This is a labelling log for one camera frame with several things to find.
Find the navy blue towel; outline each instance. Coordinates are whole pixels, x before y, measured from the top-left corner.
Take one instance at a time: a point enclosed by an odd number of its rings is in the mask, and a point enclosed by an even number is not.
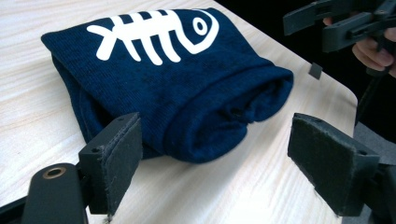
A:
[[[42,41],[88,142],[139,112],[144,159],[206,162],[273,116],[293,84],[214,8],[119,15],[48,33]]]

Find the light wood surface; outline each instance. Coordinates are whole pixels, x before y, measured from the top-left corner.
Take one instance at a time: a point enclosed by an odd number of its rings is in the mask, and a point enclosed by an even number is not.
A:
[[[250,125],[244,141],[218,160],[142,161],[112,223],[341,223],[287,156],[287,147],[294,112],[352,135],[355,96],[324,73],[320,80],[309,76],[310,63],[211,0],[2,1],[0,206],[25,196],[38,170],[77,163],[85,146],[40,36],[133,11],[197,7],[219,9],[260,56],[292,70],[290,98],[275,116]],[[90,223],[105,218],[89,215]]]

